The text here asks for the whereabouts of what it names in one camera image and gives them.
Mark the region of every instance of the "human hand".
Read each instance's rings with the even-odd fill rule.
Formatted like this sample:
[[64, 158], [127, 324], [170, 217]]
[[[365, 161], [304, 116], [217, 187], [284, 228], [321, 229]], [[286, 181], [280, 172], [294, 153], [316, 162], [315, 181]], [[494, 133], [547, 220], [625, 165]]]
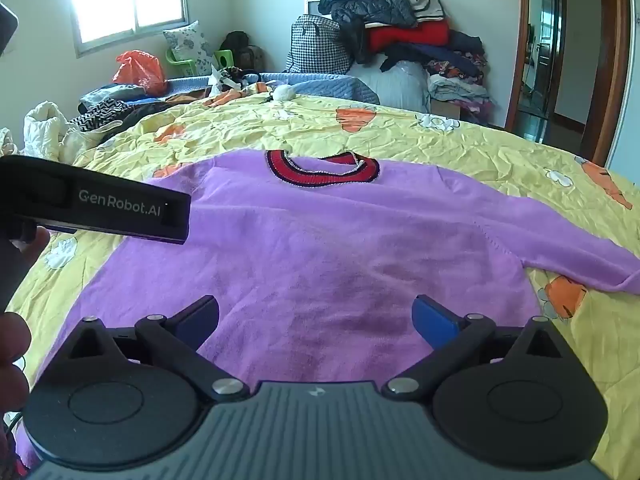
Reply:
[[[29, 266], [32, 266], [49, 243], [49, 232], [38, 227], [36, 237], [30, 244], [15, 245]], [[0, 416], [6, 412], [21, 410], [29, 395], [29, 383], [13, 362], [28, 350], [31, 332], [25, 320], [14, 312], [0, 314]], [[0, 459], [8, 452], [4, 431], [0, 432]]]

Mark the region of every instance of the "white door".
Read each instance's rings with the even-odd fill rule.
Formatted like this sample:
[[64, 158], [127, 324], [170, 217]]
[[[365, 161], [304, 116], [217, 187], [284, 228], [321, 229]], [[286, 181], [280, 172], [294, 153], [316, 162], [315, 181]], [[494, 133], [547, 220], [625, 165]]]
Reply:
[[625, 97], [607, 168], [640, 185], [640, 0], [631, 0], [631, 52]]

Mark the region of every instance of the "white pom-pom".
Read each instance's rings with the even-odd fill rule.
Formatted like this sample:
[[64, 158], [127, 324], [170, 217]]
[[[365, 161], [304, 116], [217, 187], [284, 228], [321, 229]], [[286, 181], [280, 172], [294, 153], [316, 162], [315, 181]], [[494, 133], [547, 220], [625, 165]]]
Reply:
[[291, 101], [296, 96], [296, 89], [291, 85], [280, 85], [273, 91], [274, 101]]

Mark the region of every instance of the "gray ribbed panel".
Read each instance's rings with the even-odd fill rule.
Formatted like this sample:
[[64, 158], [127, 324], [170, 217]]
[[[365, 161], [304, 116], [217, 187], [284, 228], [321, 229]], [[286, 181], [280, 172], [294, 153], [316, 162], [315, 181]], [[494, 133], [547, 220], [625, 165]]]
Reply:
[[[316, 388], [324, 394], [313, 396]], [[30, 478], [606, 480], [590, 463], [543, 473], [479, 463], [443, 439], [419, 405], [386, 400], [371, 383], [264, 383], [252, 399], [213, 409], [187, 443], [155, 463], [110, 474], [45, 464]]]

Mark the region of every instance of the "baseboard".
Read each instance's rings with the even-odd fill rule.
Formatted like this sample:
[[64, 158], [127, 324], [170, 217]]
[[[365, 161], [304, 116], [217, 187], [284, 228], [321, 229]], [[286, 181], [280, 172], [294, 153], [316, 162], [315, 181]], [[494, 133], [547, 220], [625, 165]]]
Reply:
[[570, 119], [569, 117], [565, 117], [564, 115], [554, 114], [552, 119], [554, 123], [559, 124], [563, 128], [567, 130], [571, 130], [572, 132], [577, 132], [579, 134], [584, 133], [585, 125], [579, 121], [575, 121]]

